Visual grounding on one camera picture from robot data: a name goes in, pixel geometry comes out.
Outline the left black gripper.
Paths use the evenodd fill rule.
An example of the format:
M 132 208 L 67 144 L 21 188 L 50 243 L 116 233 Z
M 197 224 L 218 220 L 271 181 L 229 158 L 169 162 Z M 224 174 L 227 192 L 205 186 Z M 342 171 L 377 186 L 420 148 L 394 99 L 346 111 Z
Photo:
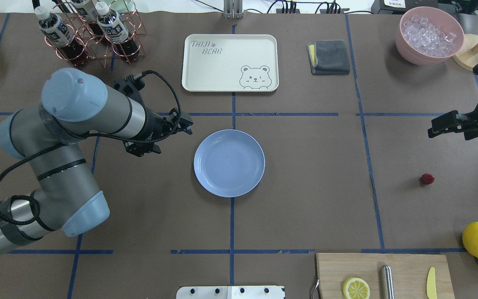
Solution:
M 192 135 L 191 129 L 193 120 L 188 113 L 181 112 L 181 105 L 178 95 L 172 85 L 161 75 L 157 75 L 173 93 L 177 107 L 173 108 L 169 117 L 162 118 L 159 114 L 154 113 L 146 107 L 142 100 L 140 90 L 145 87 L 142 78 L 144 74 L 129 75 L 124 79 L 115 80 L 112 84 L 113 89 L 119 91 L 126 97 L 134 100 L 144 109 L 144 123 L 138 134 L 134 137 L 127 137 L 123 140 L 125 151 L 137 157 L 142 157 L 146 153 L 161 153 L 161 149 L 156 142 L 168 138 L 170 135 L 184 132 Z

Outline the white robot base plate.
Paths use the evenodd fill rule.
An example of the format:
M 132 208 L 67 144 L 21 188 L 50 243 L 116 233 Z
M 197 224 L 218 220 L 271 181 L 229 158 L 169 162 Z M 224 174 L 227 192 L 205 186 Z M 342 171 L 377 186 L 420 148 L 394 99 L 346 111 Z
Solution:
M 179 288 L 177 299 L 285 299 L 284 286 L 185 286 Z

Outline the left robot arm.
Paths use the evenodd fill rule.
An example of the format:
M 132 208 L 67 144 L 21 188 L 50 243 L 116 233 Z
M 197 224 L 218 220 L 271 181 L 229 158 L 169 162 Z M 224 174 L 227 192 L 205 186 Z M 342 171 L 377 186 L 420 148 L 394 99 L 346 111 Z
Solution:
M 40 184 L 27 195 L 0 201 L 0 255 L 62 230 L 73 237 L 103 223 L 110 210 L 78 142 L 112 138 L 137 157 L 161 153 L 158 142 L 184 131 L 192 134 L 190 114 L 180 104 L 166 117 L 147 108 L 141 79 L 147 70 L 108 86 L 75 69 L 55 71 L 45 82 L 41 102 L 0 123 L 0 147 L 18 159 L 0 174 L 30 164 Z

